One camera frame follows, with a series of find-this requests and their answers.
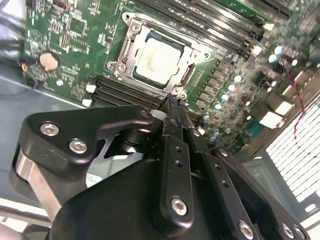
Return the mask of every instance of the hex screw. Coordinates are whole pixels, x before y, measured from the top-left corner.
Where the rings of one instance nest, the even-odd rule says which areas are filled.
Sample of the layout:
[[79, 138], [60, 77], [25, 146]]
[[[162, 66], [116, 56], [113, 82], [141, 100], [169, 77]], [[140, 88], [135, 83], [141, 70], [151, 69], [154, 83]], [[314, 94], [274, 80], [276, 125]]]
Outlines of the hex screw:
[[83, 154], [87, 151], [87, 145], [80, 139], [74, 139], [69, 143], [69, 148], [76, 154]]
[[40, 131], [47, 136], [55, 136], [60, 132], [60, 129], [57, 125], [53, 123], [44, 123], [40, 126]]

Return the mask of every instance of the gray cable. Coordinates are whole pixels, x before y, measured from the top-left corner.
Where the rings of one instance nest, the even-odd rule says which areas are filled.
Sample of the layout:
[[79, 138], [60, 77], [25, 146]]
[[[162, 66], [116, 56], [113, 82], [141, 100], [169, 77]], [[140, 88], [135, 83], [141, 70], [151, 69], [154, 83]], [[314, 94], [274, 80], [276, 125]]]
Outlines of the gray cable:
[[3, 11], [3, 9], [7, 6], [7, 4], [9, 3], [10, 0], [2, 0], [0, 2], [0, 12]]

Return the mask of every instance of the black metal bracket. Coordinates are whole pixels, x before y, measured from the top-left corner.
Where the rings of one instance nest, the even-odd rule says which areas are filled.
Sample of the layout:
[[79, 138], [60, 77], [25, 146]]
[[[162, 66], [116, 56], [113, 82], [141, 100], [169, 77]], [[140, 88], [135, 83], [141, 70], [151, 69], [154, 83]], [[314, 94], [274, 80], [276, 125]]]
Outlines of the black metal bracket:
[[[82, 206], [81, 209], [93, 212], [92, 215], [83, 213], [86, 216], [105, 220], [110, 213], [115, 218], [109, 223], [110, 227], [97, 225], [97, 220], [86, 222], [88, 225], [85, 226], [96, 229], [100, 236], [105, 236], [104, 232], [118, 223], [122, 224], [124, 218], [117, 217], [118, 213], [110, 209], [110, 204], [116, 205], [117, 201], [131, 201], [125, 197], [126, 189], [114, 187], [119, 182], [122, 187], [132, 187], [130, 207], [122, 206], [119, 211], [128, 215], [125, 220], [132, 224], [131, 230], [140, 230], [137, 234], [140, 238], [152, 238], [152, 233], [157, 235], [154, 239], [159, 240], [172, 237], [190, 239], [189, 236], [202, 239], [205, 232], [208, 239], [310, 239], [302, 226], [230, 153], [215, 149], [211, 155], [204, 137], [188, 118], [183, 101], [168, 97], [159, 110], [163, 117], [154, 117], [135, 105], [33, 114], [26, 118], [21, 128], [11, 182], [18, 192], [49, 208], [50, 202], [43, 199], [42, 189], [37, 187], [37, 180], [32, 175], [37, 174], [38, 179], [46, 181], [43, 186], [54, 198], [53, 203], [61, 205], [49, 214], [54, 220], [54, 236], [62, 236], [60, 232], [64, 231], [57, 228], [64, 228], [68, 221], [80, 217], [81, 214], [75, 212], [77, 204]], [[52, 132], [44, 133], [42, 127], [45, 124], [55, 126]], [[89, 166], [94, 161], [103, 160], [110, 150], [117, 153], [114, 143], [118, 143], [122, 134], [126, 146], [132, 144], [152, 159], [142, 159], [141, 163], [83, 190]], [[100, 140], [105, 140], [105, 144], [98, 150]], [[73, 141], [79, 141], [79, 146], [71, 147]], [[137, 171], [130, 175], [134, 176], [132, 182], [128, 177], [129, 170]], [[152, 171], [145, 174], [148, 183], [138, 179], [147, 170]], [[64, 186], [77, 187], [66, 191]], [[102, 193], [109, 189], [110, 197]], [[146, 198], [152, 199], [150, 214], [138, 204]], [[209, 199], [210, 204], [202, 206], [202, 198]], [[94, 201], [101, 210], [92, 204]], [[205, 218], [206, 212], [212, 214]], [[131, 218], [135, 219], [134, 223], [129, 221]], [[76, 224], [64, 237], [79, 239], [76, 236], [83, 236], [78, 234], [85, 231], [83, 228], [82, 224]], [[115, 235], [122, 236], [117, 239], [128, 237], [122, 232]]]
[[254, 206], [255, 213], [252, 218], [265, 239], [307, 239], [307, 234], [302, 232], [303, 227], [297, 220], [257, 182], [232, 154], [226, 153], [220, 148], [215, 148], [214, 152], [222, 160], [228, 173], [234, 177], [234, 181], [240, 186], [238, 189], [240, 198]]
[[177, 237], [185, 234], [194, 221], [189, 148], [183, 141], [177, 101], [170, 98], [164, 108], [167, 117], [160, 139], [160, 193], [153, 219], [165, 235]]

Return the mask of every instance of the chip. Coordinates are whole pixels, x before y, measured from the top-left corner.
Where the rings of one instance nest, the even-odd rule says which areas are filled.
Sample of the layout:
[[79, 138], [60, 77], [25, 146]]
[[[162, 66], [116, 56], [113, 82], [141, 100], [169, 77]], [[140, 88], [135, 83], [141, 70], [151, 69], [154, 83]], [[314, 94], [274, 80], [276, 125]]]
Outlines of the chip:
[[136, 73], [161, 85], [165, 85], [172, 75], [177, 74], [181, 52], [154, 38], [149, 38], [142, 49]]
[[70, 31], [82, 35], [85, 31], [86, 22], [77, 18], [72, 18], [70, 22]]

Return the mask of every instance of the green circuit board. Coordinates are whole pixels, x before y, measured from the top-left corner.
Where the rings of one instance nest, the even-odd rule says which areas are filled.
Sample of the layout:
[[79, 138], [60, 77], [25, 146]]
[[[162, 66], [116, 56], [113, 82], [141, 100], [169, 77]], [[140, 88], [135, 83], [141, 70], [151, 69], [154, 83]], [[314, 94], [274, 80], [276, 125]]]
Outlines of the green circuit board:
[[[275, 47], [283, 46], [288, 53], [294, 48], [296, 58], [308, 58], [310, 42], [320, 28], [320, 1], [291, 0], [283, 11], [263, 8], [251, 0], [196, 2], [194, 5], [187, 0], [28, 1], [25, 55], [37, 60], [44, 52], [58, 56], [55, 70], [48, 71], [41, 64], [32, 64], [28, 70], [46, 89], [79, 102], [90, 97], [86, 87], [97, 76], [164, 99], [163, 94], [121, 79], [108, 68], [108, 63], [117, 62], [128, 33], [125, 14], [147, 16], [158, 23], [153, 29], [170, 32], [172, 36], [175, 30], [177, 42], [189, 36], [208, 49], [209, 57], [193, 66], [183, 93], [191, 112], [210, 116], [206, 122], [207, 139], [218, 129], [222, 134], [217, 144], [231, 148], [248, 124], [243, 111], [250, 109], [242, 104], [243, 96], [251, 98], [252, 107], [270, 94], [256, 81], [261, 71], [273, 74], [278, 84], [286, 80], [272, 72], [272, 64], [268, 62]], [[215, 30], [208, 30], [206, 26], [213, 23]], [[257, 47], [260, 52], [254, 54]], [[305, 68], [299, 61], [295, 71]], [[229, 85], [238, 75], [241, 82], [230, 90]], [[211, 78], [218, 80], [214, 87], [208, 85]], [[228, 100], [221, 99], [223, 94], [228, 95]], [[216, 109], [215, 103], [220, 103], [221, 109]]]

